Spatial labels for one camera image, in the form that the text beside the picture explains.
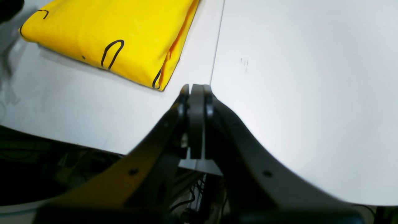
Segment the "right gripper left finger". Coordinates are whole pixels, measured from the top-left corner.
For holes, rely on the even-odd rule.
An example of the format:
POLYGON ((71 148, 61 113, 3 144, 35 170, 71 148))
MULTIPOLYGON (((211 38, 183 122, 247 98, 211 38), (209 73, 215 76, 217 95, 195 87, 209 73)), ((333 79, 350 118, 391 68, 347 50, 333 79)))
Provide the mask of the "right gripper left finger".
POLYGON ((41 207, 34 224, 178 224, 170 213, 175 176, 187 156, 184 85, 171 108, 124 158, 41 207))

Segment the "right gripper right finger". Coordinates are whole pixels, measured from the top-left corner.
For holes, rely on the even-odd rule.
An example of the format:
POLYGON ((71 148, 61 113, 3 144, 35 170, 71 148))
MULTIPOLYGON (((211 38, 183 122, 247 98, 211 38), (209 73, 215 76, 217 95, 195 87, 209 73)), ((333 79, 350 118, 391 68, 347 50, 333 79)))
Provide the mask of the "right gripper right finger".
POLYGON ((196 85, 197 140, 220 169, 230 211, 221 224, 363 224, 358 211, 292 172, 270 154, 243 121, 196 85))

